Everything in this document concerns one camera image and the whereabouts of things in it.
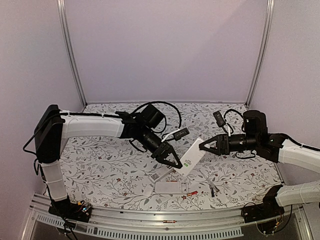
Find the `patterned table surface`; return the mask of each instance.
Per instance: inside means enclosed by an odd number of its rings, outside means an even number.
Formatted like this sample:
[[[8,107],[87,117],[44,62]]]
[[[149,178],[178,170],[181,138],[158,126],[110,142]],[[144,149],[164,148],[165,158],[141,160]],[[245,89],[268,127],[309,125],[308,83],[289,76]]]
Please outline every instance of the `patterned table surface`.
[[[112,114],[115,111],[132,112],[140,103],[90,104],[87,113]],[[224,133],[212,115],[228,109],[244,112],[243,104],[176,103],[182,115],[182,127],[190,134],[178,142],[171,141],[181,157],[193,141],[201,137],[207,140]],[[178,125],[178,115],[169,106],[155,104],[166,116],[168,129]],[[241,132],[242,119],[235,113],[226,117],[235,133]],[[280,183],[272,162],[260,157],[238,159],[235,154],[216,156],[206,153],[191,173],[182,176],[173,171],[165,181],[188,182],[193,196],[152,193],[143,195],[146,186],[153,184],[149,175],[162,165],[150,157],[150,153],[135,150],[128,140],[112,137],[70,138],[61,155],[60,163],[67,192],[74,201],[86,200],[94,206],[150,211],[206,210],[243,206],[248,202],[261,202],[266,191]],[[208,180],[220,192],[211,196]]]

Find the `black bracket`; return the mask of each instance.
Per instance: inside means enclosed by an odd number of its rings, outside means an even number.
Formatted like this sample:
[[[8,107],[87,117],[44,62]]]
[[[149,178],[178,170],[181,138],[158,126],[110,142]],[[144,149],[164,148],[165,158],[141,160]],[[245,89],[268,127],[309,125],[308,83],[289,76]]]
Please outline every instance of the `black bracket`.
[[[166,158],[170,154],[172,154],[174,156],[174,159],[176,160],[177,164],[175,164],[172,161],[166,160]],[[181,163],[174,147],[171,146],[171,144],[169,144],[166,141],[161,143],[161,145],[153,152],[151,157],[154,158],[158,163],[165,164],[165,165],[177,168],[177,169],[182,168],[182,163]]]
[[[206,147],[207,144],[215,142],[215,147]],[[221,156],[228,155],[229,150],[229,137],[227,134],[216,135],[199,144],[199,149],[207,151],[209,153]]]
[[[49,213],[64,219],[71,219],[88,223],[91,216],[92,206],[78,205],[70,202],[69,196],[61,201],[51,201]]]
[[[270,188],[262,200],[263,203],[245,206],[241,211],[244,222],[251,223],[284,214],[285,209],[276,201],[277,192],[281,187],[282,185],[276,185]]]

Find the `white package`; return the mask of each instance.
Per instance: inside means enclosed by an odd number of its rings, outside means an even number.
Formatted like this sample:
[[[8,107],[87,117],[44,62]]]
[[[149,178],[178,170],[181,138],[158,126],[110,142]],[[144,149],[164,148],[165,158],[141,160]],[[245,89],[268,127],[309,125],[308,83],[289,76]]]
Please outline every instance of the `white package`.
[[[197,163],[206,154],[206,151],[199,149],[199,144],[203,143],[200,137],[198,137],[191,147],[186,151],[186,153],[181,157],[180,161],[182,163],[182,168],[175,170],[182,176],[187,176],[192,169],[197,165]]]

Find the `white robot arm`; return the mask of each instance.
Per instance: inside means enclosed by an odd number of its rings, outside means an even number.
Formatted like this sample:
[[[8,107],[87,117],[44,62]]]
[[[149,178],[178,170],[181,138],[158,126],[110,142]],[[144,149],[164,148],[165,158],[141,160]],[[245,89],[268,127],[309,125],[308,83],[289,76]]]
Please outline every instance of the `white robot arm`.
[[[152,130],[163,119],[163,113],[152,104],[148,104],[141,112],[116,112],[115,115],[61,111],[57,105],[50,105],[36,126],[34,135],[23,147],[25,152],[30,153],[26,146],[34,138],[39,169],[52,201],[49,213],[82,222],[88,222],[90,218],[88,206],[70,202],[64,184],[59,159],[61,146],[69,138],[108,136],[137,140],[146,151],[152,153],[151,157],[157,162],[181,168],[182,164],[172,145]],[[189,131],[184,128],[174,133],[173,138],[177,141],[187,134]],[[174,156],[176,163],[166,159],[169,155]]]
[[[320,174],[320,151],[303,148],[289,139],[279,150],[279,163],[292,164]],[[320,180],[294,186],[282,186],[275,197],[279,206],[320,202]]]
[[[218,126],[226,123],[214,113]],[[199,145],[200,150],[220,155],[255,150],[256,154],[274,163],[292,164],[320,173],[320,149],[302,145],[283,133],[269,134],[266,115],[257,110],[243,113],[245,134],[219,134]],[[284,213],[285,206],[320,202],[320,180],[294,186],[273,186],[263,203],[243,208],[246,222],[271,218]]]

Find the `white wall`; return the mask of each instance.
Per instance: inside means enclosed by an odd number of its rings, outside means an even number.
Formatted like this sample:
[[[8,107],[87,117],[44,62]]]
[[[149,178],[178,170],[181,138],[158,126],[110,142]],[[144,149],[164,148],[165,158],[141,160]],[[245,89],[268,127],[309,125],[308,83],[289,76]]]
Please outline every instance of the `white wall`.
[[[287,133],[320,147],[320,1],[276,0],[265,59],[251,109],[266,113],[270,133]],[[281,165],[287,184],[320,174]],[[320,210],[313,208],[313,234],[320,238]]]
[[[81,104],[56,1],[1,1],[0,36],[0,239],[16,240],[43,189],[22,146],[48,105],[79,111]]]
[[[86,99],[246,101],[267,0],[68,0]]]

